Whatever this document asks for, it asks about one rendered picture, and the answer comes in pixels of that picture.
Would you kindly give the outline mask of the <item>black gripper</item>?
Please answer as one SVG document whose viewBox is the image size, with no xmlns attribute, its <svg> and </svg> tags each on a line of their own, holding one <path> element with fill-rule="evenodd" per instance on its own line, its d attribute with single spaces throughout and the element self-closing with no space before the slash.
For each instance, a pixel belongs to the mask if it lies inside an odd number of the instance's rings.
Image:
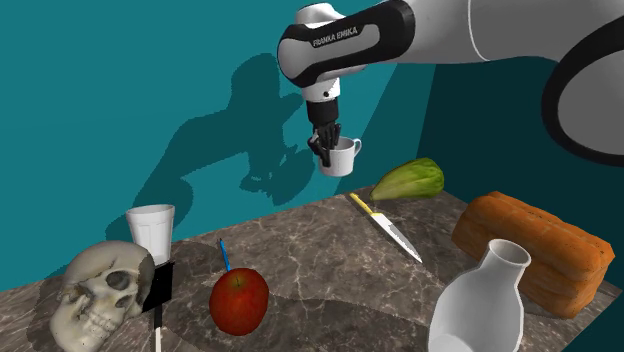
<svg viewBox="0 0 624 352">
<path fill-rule="evenodd" d="M 321 160 L 323 167 L 331 166 L 330 151 L 339 142 L 341 124 L 335 123 L 339 117 L 338 100 L 331 99 L 323 102 L 306 102 L 308 120 L 313 129 L 318 129 L 318 136 L 314 135 L 307 141 L 308 147 Z"/>
</svg>

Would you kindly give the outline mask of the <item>white mug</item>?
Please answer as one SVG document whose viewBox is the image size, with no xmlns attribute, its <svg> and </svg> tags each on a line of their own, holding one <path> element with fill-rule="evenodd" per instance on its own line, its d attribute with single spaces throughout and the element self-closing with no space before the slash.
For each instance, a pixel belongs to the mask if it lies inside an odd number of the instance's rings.
<svg viewBox="0 0 624 352">
<path fill-rule="evenodd" d="M 330 166 L 325 167 L 319 160 L 319 170 L 322 174 L 330 177 L 344 177 L 353 172 L 354 160 L 362 147 L 359 138 L 341 136 L 338 144 L 330 151 Z"/>
</svg>

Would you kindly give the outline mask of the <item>green lettuce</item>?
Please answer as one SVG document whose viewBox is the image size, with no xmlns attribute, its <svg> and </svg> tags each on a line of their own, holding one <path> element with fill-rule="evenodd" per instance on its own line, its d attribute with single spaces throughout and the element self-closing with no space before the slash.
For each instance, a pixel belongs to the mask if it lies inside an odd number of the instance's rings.
<svg viewBox="0 0 624 352">
<path fill-rule="evenodd" d="M 387 172 L 370 191 L 372 201 L 432 198 L 444 189 L 444 174 L 430 158 L 408 161 Z"/>
</svg>

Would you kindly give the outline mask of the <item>blue pen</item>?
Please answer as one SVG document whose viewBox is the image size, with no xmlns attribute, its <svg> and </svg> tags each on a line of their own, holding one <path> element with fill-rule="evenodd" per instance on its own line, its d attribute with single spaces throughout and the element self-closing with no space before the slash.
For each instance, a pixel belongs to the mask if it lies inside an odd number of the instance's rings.
<svg viewBox="0 0 624 352">
<path fill-rule="evenodd" d="M 230 266 L 227 250 L 226 250 L 225 243 L 224 243 L 223 239 L 219 238 L 218 244 L 219 244 L 219 248 L 220 248 L 220 251 L 221 251 L 221 254 L 222 254 L 222 258 L 223 258 L 223 261 L 224 261 L 226 272 L 229 272 L 231 270 L 231 266 Z"/>
</svg>

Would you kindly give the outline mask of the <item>red apple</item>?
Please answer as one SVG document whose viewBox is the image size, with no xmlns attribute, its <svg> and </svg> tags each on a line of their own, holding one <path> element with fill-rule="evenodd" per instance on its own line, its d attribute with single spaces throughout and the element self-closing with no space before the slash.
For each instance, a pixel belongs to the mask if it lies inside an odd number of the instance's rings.
<svg viewBox="0 0 624 352">
<path fill-rule="evenodd" d="M 244 336 L 262 322 L 268 298 L 269 287 L 259 272 L 235 268 L 223 274 L 213 286 L 209 310 L 222 332 Z"/>
</svg>

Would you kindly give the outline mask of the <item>white ribbed cup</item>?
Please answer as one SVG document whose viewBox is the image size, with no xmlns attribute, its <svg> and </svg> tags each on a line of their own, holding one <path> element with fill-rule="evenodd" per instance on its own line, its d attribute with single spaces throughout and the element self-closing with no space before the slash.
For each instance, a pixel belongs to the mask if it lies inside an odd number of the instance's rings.
<svg viewBox="0 0 624 352">
<path fill-rule="evenodd" d="M 125 213 L 133 241 L 147 249 L 156 266 L 170 259 L 175 207 L 169 204 L 146 205 Z"/>
</svg>

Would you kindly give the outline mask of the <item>white vase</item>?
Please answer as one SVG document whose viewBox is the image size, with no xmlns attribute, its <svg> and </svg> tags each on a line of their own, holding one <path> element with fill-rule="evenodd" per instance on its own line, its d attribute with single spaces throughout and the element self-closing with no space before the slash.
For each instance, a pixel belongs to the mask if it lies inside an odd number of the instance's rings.
<svg viewBox="0 0 624 352">
<path fill-rule="evenodd" d="M 530 263 L 521 246 L 490 241 L 479 265 L 452 280 L 438 298 L 427 352 L 517 352 L 524 326 L 518 283 Z"/>
</svg>

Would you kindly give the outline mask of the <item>orange-brown bread loaf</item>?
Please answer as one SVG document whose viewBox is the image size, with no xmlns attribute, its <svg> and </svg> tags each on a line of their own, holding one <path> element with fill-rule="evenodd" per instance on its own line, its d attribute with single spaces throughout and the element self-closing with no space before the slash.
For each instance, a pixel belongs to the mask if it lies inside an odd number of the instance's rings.
<svg viewBox="0 0 624 352">
<path fill-rule="evenodd" d="M 546 311 L 573 318 L 594 298 L 615 258 L 611 245 L 558 217 L 498 191 L 475 198 L 452 233 L 479 260 L 489 241 L 506 239 L 532 257 L 519 289 Z"/>
</svg>

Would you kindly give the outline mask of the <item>pale skull figure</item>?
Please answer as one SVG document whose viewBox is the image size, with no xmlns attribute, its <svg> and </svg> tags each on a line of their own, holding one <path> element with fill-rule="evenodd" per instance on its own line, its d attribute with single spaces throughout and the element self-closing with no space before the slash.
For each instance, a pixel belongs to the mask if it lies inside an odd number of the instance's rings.
<svg viewBox="0 0 624 352">
<path fill-rule="evenodd" d="M 98 352 L 123 323 L 139 315 L 155 273 L 144 247 L 103 241 L 67 266 L 50 331 L 65 352 Z"/>
</svg>

